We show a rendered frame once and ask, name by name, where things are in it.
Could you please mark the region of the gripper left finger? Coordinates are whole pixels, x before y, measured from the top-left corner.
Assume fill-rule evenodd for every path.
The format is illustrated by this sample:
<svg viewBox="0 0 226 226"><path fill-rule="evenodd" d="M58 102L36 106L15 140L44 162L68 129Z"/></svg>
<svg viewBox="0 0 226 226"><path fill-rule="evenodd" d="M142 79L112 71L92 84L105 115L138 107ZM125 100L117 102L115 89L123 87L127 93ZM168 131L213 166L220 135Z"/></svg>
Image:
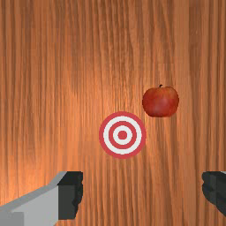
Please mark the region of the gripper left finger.
<svg viewBox="0 0 226 226"><path fill-rule="evenodd" d="M62 171L35 191L0 207L0 226L55 226L76 217L83 196L83 173Z"/></svg>

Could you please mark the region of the red apple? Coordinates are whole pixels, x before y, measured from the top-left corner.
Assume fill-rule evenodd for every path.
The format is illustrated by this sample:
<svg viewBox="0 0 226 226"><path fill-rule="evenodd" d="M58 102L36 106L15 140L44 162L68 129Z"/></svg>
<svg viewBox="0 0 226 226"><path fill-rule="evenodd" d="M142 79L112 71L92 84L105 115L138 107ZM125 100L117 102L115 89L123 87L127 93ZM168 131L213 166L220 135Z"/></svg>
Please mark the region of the red apple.
<svg viewBox="0 0 226 226"><path fill-rule="evenodd" d="M179 96L173 87L149 88L143 95L142 106L150 117L171 117L177 112Z"/></svg>

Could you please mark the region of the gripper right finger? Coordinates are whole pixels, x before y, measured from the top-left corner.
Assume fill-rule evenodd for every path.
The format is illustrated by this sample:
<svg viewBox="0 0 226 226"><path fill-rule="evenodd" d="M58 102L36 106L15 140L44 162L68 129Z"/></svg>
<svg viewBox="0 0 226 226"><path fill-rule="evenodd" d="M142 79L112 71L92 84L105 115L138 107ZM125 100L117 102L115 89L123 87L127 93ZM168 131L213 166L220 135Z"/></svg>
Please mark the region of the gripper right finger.
<svg viewBox="0 0 226 226"><path fill-rule="evenodd" d="M203 172L202 180L205 198L226 217L226 171Z"/></svg>

